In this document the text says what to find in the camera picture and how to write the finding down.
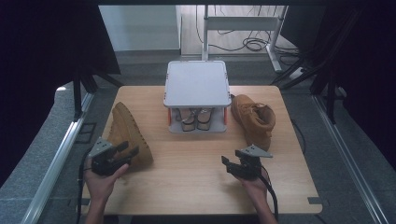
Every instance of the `human hand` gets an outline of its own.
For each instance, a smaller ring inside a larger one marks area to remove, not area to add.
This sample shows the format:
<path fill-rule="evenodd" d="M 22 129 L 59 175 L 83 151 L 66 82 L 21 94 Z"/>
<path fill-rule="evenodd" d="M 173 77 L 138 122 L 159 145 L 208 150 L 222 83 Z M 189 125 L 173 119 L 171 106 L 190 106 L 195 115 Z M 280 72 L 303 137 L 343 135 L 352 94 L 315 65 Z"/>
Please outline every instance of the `human hand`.
<path fill-rule="evenodd" d="M 88 159 L 86 167 L 91 167 L 92 159 Z M 87 183 L 88 191 L 91 194 L 92 202 L 106 203 L 114 189 L 114 183 L 128 169 L 129 165 L 122 165 L 113 175 L 101 176 L 91 169 L 86 169 L 84 179 Z"/>
<path fill-rule="evenodd" d="M 262 168 L 262 176 L 269 181 L 269 176 L 267 171 Z M 259 179 L 255 180 L 246 180 L 241 177 L 236 176 L 242 186 L 247 191 L 247 194 L 250 200 L 253 202 L 254 208 L 257 211 L 259 216 L 259 220 L 261 224 L 275 224 L 277 223 L 275 216 L 272 214 L 271 209 L 267 202 L 267 187 L 265 184 Z"/>
<path fill-rule="evenodd" d="M 269 182 L 269 176 L 263 168 L 262 176 Z M 249 198 L 253 202 L 256 200 L 267 200 L 267 187 L 259 178 L 256 178 L 255 180 L 246 180 L 238 176 L 234 177 L 241 182 L 242 186 L 247 191 Z"/>

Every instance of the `toy shoe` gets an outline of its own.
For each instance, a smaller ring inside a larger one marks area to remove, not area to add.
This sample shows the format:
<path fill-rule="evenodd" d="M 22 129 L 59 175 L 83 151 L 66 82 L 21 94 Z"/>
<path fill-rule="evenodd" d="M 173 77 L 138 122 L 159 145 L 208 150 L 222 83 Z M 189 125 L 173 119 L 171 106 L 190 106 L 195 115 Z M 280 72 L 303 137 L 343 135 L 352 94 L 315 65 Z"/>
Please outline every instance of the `toy shoe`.
<path fill-rule="evenodd" d="M 110 135 L 107 141 L 113 146 L 117 146 L 122 142 L 128 141 L 128 148 L 120 152 L 117 157 L 124 157 L 129 154 L 131 150 L 138 147 L 139 153 L 132 157 L 131 166 L 148 165 L 153 162 L 151 150 L 149 145 L 142 136 L 136 121 L 128 108 L 121 102 L 117 103 L 112 110 L 113 122 L 111 123 Z"/>
<path fill-rule="evenodd" d="M 195 109 L 178 108 L 177 111 L 180 115 L 181 129 L 183 132 L 195 130 Z"/>
<path fill-rule="evenodd" d="M 244 94 L 232 99 L 231 112 L 245 131 L 247 145 L 255 145 L 265 151 L 271 145 L 271 131 L 275 127 L 276 116 L 269 105 L 254 103 Z"/>
<path fill-rule="evenodd" d="M 215 108 L 202 108 L 198 115 L 198 124 L 197 124 L 197 129 L 207 131 L 210 128 L 210 121 L 212 117 L 212 113 L 215 110 Z"/>

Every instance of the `white plastic box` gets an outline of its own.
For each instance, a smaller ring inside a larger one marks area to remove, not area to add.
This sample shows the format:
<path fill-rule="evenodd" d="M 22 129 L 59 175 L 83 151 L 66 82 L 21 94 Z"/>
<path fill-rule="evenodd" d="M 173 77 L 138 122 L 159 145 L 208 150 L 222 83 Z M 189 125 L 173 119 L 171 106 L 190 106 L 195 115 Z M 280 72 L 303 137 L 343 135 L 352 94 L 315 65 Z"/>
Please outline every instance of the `white plastic box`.
<path fill-rule="evenodd" d="M 227 129 L 227 107 L 231 94 L 222 61 L 170 62 L 166 74 L 163 104 L 168 108 L 172 133 L 223 133 Z M 177 108 L 214 107 L 210 129 L 183 132 Z"/>

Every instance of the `metal post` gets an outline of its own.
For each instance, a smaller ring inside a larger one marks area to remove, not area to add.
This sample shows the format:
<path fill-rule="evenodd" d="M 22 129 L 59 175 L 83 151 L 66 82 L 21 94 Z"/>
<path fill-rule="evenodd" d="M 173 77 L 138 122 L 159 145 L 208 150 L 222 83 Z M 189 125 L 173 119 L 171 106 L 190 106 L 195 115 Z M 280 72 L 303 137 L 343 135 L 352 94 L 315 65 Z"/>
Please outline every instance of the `metal post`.
<path fill-rule="evenodd" d="M 275 45 L 276 45 L 277 37 L 279 36 L 279 33 L 280 33 L 280 28 L 282 28 L 282 23 L 283 23 L 283 20 L 285 19 L 287 9 L 288 9 L 287 6 L 283 6 L 280 16 L 277 17 L 276 28 L 274 30 L 274 33 L 271 36 L 271 43 L 266 46 L 268 56 L 271 59 L 271 63 L 273 64 L 275 72 L 277 72 L 277 73 L 282 72 L 282 68 L 280 67 L 280 64 L 277 61 L 277 58 L 275 55 Z"/>
<path fill-rule="evenodd" d="M 207 61 L 208 56 L 208 44 L 207 44 L 207 5 L 205 5 L 205 15 L 204 15 L 204 44 L 202 51 L 202 61 Z"/>
<path fill-rule="evenodd" d="M 81 76 L 80 71 L 77 69 L 74 78 L 73 78 L 73 93 L 74 93 L 74 100 L 75 100 L 75 116 L 74 122 L 79 120 L 82 114 L 81 110 Z"/>

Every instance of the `metal frame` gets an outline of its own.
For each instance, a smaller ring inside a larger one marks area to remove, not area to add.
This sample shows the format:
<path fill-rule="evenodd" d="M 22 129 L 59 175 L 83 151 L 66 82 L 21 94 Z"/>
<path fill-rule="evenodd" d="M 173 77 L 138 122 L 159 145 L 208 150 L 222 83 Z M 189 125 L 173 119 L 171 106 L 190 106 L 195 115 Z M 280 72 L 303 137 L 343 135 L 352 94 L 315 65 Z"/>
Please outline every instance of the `metal frame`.
<path fill-rule="evenodd" d="M 275 72 L 282 72 L 282 68 L 275 55 L 275 45 L 280 33 L 280 29 L 285 19 L 287 6 L 284 6 L 281 14 L 275 17 L 209 17 L 208 5 L 205 5 L 204 15 L 204 43 L 202 50 L 202 61 L 209 58 L 207 31 L 208 30 L 237 30 L 237 31 L 274 31 L 271 35 L 270 44 L 266 46 L 268 56 Z"/>
<path fill-rule="evenodd" d="M 338 132 L 338 129 L 335 124 L 329 119 L 326 114 L 326 106 L 322 102 L 319 96 L 313 95 L 313 101 L 317 106 L 319 114 L 323 118 L 323 121 L 329 131 L 332 140 L 337 146 L 337 149 L 341 155 L 341 158 L 346 165 L 346 168 L 349 171 L 349 174 L 355 183 L 356 188 L 358 189 L 364 203 L 367 206 L 367 209 L 370 215 L 373 218 L 375 223 L 389 223 L 384 212 L 382 211 L 381 205 L 378 202 L 378 199 L 375 197 L 373 190 L 367 183 L 363 174 L 361 173 L 361 169 L 358 164 L 353 159 L 352 154 L 349 151 L 347 144 L 345 143 L 342 135 Z"/>
<path fill-rule="evenodd" d="M 47 200 L 52 193 L 53 186 L 58 180 L 59 173 L 62 171 L 64 167 L 64 162 L 69 155 L 70 149 L 72 148 L 79 129 L 81 128 L 82 123 L 87 115 L 88 108 L 90 107 L 91 101 L 93 99 L 93 94 L 87 93 L 82 102 L 82 114 L 81 117 L 70 124 L 69 129 L 64 136 L 64 140 L 59 146 L 55 157 L 52 160 L 52 163 L 49 166 L 46 175 L 41 181 L 40 186 L 38 187 L 37 192 L 35 193 L 35 197 L 30 203 L 21 223 L 32 224 L 37 223 L 40 218 L 41 213 L 44 210 L 44 207 L 47 203 Z"/>

